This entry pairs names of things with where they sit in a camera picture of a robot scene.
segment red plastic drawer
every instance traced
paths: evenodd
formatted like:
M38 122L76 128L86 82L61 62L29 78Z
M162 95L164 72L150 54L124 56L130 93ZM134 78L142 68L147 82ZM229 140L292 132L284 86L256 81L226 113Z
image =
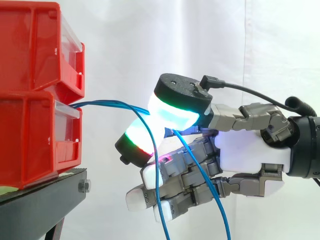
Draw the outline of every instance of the red plastic drawer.
M55 2L0 1L0 91L52 93L70 104L85 94L85 47Z
M45 91L0 92L0 186L23 189L81 163L82 112Z

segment cyan light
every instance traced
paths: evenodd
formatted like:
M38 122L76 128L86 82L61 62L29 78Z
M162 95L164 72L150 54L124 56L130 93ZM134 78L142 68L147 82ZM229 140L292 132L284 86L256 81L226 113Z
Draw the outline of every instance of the cyan light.
M164 127L177 131L190 128L199 118L199 114L176 108L161 101L153 93L148 104L150 114L164 124Z
M153 134L156 146L159 147L165 136L165 127L160 123L159 119L155 118L154 116L144 115L142 117ZM138 148L149 155L153 155L154 145L152 143L150 134L139 118L131 123L131 125L125 131L125 135Z

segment white backdrop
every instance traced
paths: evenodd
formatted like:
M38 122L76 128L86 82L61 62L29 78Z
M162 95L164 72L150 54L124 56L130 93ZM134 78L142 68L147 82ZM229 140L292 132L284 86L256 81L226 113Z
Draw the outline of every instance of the white backdrop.
M146 108L159 76L175 73L198 80L203 75L215 76L281 102L296 95L320 112L316 96L319 6L315 0L59 3L86 47L86 100L116 99ZM210 93L215 103L231 107L260 101L232 89ZM127 211L126 192L139 185L141 178L137 167L120 162L114 144L135 118L127 110L83 108L81 167L88 168L92 188L65 218L62 240L165 239L151 209ZM178 146L171 139L160 152ZM236 195L222 199L232 239L318 238L320 189L311 180L284 180L285 187L266 199ZM190 209L168 223L168 229L172 240L226 239L214 202Z

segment black sensor cap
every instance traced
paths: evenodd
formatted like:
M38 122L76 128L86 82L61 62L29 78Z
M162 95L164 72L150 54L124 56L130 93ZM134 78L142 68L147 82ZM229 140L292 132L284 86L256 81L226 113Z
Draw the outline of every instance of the black sensor cap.
M132 163L139 168L143 168L152 157L152 155L147 154L137 147L125 133L119 138L114 146L122 155L120 160L125 165Z
M157 82L154 94L162 102L178 109L203 114L211 103L212 96L206 91L199 92L200 82L171 73L164 73Z

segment bolt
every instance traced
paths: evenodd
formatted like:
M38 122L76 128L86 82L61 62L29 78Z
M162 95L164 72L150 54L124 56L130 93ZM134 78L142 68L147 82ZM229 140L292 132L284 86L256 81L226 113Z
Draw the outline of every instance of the bolt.
M79 193L89 193L91 190L91 181L89 179L81 180L78 184Z

